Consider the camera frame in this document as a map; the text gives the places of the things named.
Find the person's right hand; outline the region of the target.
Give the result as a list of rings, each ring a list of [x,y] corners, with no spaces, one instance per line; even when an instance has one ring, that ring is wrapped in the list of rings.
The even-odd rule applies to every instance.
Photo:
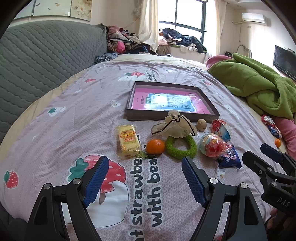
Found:
[[[289,222],[290,220],[289,218],[287,218],[286,214],[284,214],[276,208],[273,208],[270,212],[270,218],[266,222],[266,227],[268,230],[270,230],[280,225],[280,227],[287,229]]]

